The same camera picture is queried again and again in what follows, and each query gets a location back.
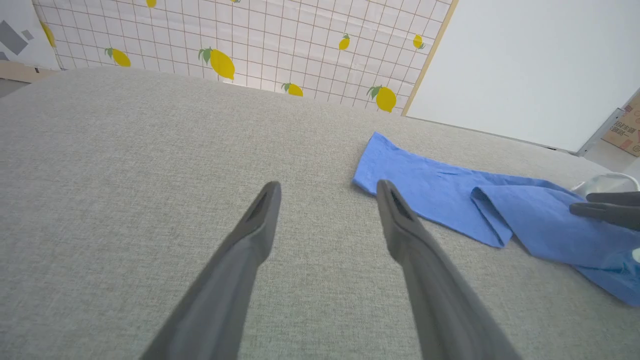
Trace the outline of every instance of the folded cloth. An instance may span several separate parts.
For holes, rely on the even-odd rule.
[[[584,199],[554,183],[440,163],[374,133],[353,182],[375,194],[380,179],[391,180],[428,220],[493,247],[504,247],[516,234],[533,256],[574,265],[640,306],[640,264],[630,255],[640,246],[640,232],[572,215],[569,205]]]

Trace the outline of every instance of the lemon patterned wallpaper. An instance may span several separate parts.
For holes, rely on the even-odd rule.
[[[63,69],[137,67],[400,114],[451,0],[33,0]]]

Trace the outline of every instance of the wooden strip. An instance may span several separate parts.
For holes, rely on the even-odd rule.
[[[34,83],[55,73],[57,71],[30,67],[13,61],[0,61],[0,78],[3,79]]]
[[[411,96],[409,96],[409,100],[407,100],[406,105],[402,110],[402,116],[406,116],[407,111],[409,111],[409,106],[411,106],[413,97],[415,97],[415,93],[418,92],[418,87],[420,86],[420,83],[422,82],[422,79],[424,78],[424,75],[427,72],[427,68],[431,63],[431,59],[433,59],[433,56],[436,53],[436,50],[438,49],[438,45],[440,45],[440,40],[442,39],[442,35],[444,35],[444,32],[447,31],[447,26],[449,25],[449,21],[451,20],[451,16],[453,15],[453,12],[456,10],[457,5],[458,5],[458,0],[453,0],[451,2],[449,11],[447,12],[447,15],[445,16],[444,21],[440,26],[440,31],[438,32],[438,35],[436,36],[436,40],[433,42],[433,46],[431,47],[429,56],[427,56],[427,60],[424,62],[424,66],[420,71],[420,75],[418,76],[418,81],[415,82],[415,85],[413,86],[413,90],[411,91]]]

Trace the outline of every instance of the cardboard box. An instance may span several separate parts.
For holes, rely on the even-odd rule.
[[[640,94],[625,108],[625,115],[602,137],[629,154],[640,156]]]

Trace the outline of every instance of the yellow lemon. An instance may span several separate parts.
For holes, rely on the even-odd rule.
[[[109,57],[112,58],[113,61],[115,61],[116,64],[120,66],[123,66],[123,67],[131,66],[131,60],[129,60],[129,57],[118,49],[113,49],[112,47],[108,47],[104,50],[104,53],[109,55]]]
[[[56,47],[56,39],[53,37],[53,33],[51,32],[51,29],[49,29],[47,24],[45,24],[42,21],[40,21],[40,25],[42,26],[42,29],[44,30],[45,35],[47,35],[47,39],[51,44],[51,47]]]
[[[289,95],[302,96],[302,89],[296,84],[285,83],[280,88],[284,88],[284,91],[288,92]]]
[[[347,47],[349,47],[349,34],[345,33],[338,44],[338,49],[345,50]]]
[[[413,38],[413,46],[416,49],[424,49],[424,44],[422,43],[422,36],[415,34],[415,38]]]
[[[371,99],[376,98],[376,104],[380,110],[391,112],[396,105],[396,95],[389,88],[385,88],[382,85],[370,87],[367,95],[371,93]]]
[[[200,49],[198,53],[198,59],[200,59],[200,55],[202,55],[202,59],[205,63],[208,63],[211,60],[211,68],[213,71],[217,72],[218,75],[227,79],[234,79],[234,74],[236,73],[236,67],[231,59],[222,51],[217,49]]]

